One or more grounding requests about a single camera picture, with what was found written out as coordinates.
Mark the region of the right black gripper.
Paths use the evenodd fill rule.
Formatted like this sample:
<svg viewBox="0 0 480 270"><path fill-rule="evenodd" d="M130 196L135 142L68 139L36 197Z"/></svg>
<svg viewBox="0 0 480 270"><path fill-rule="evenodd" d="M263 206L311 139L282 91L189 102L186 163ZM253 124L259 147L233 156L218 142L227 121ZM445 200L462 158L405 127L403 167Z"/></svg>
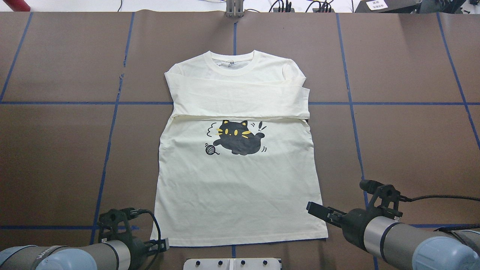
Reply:
<svg viewBox="0 0 480 270"><path fill-rule="evenodd" d="M365 250L365 229L372 220L372 215L366 210L355 208L348 213L324 207L315 202L307 203L307 213L317 218L329 218L331 224L342 229L343 237L349 243Z"/></svg>

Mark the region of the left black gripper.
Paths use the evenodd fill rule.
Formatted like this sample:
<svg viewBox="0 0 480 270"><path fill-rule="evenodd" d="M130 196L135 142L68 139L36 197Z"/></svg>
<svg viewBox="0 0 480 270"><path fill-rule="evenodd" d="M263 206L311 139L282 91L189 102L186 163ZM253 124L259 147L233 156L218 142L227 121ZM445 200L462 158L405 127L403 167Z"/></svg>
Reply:
<svg viewBox="0 0 480 270"><path fill-rule="evenodd" d="M144 265L147 258L170 249L168 238L144 242L138 237L131 237L127 247L130 250L129 269L139 269Z"/></svg>

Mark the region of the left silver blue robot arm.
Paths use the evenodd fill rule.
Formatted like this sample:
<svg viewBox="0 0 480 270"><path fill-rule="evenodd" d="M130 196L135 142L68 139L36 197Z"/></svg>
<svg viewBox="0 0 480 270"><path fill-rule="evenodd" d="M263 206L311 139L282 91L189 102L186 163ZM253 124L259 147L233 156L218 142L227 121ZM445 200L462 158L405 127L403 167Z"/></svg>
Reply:
<svg viewBox="0 0 480 270"><path fill-rule="evenodd" d="M103 241L84 247L16 246L1 251L2 270L137 270L148 256L169 249L168 238Z"/></svg>

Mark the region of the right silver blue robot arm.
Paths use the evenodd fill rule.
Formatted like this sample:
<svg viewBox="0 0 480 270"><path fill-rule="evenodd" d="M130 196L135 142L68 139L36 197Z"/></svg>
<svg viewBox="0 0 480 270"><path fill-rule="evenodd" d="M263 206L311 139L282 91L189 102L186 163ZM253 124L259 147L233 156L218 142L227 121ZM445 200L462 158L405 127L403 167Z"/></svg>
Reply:
<svg viewBox="0 0 480 270"><path fill-rule="evenodd" d="M429 232L378 211L348 213L309 202L309 214L341 228L350 244L400 270L478 270L479 232L456 229Z"/></svg>

